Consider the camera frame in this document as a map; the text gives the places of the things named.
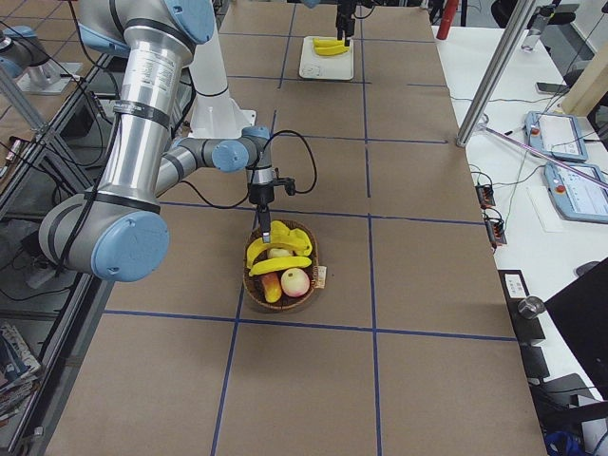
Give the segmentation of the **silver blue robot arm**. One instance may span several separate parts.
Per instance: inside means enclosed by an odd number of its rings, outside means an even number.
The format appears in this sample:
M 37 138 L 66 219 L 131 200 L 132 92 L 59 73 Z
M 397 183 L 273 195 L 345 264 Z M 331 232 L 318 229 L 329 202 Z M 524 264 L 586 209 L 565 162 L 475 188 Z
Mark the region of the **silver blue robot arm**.
M 355 21 L 357 19 L 365 19 L 366 15 L 357 15 L 359 7 L 373 11 L 378 5 L 376 1 L 371 0 L 301 0 L 300 3 L 309 9 L 316 8 L 318 5 L 327 4 L 336 6 L 335 27 L 337 40 L 342 41 L 346 47 L 351 44 L 351 38 L 354 35 Z
M 170 243 L 158 195 L 201 167 L 245 171 L 247 199 L 263 236 L 271 233 L 274 198 L 270 135 L 235 103 L 218 111 L 222 133 L 192 119 L 189 138 L 175 140 L 171 119 L 182 71 L 204 98 L 226 97 L 225 68 L 209 1 L 84 1 L 78 30 L 83 43 L 127 61 L 103 174 L 83 193 L 44 218 L 40 247 L 59 270 L 107 281 L 148 276 Z

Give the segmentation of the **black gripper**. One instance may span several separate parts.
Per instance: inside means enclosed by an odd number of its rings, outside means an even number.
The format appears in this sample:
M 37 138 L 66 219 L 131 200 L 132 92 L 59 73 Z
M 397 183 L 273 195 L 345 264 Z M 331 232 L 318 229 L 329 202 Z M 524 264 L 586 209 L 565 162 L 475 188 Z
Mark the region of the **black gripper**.
M 248 201 L 257 205 L 256 216 L 259 231 L 264 243 L 271 242 L 271 214 L 269 204 L 275 200 L 275 186 L 272 181 L 264 183 L 252 183 L 248 185 Z
M 354 35 L 354 23 L 356 1 L 355 0 L 338 0 L 336 11 L 336 39 L 343 40 L 344 46 L 348 47 L 351 44 L 351 38 Z

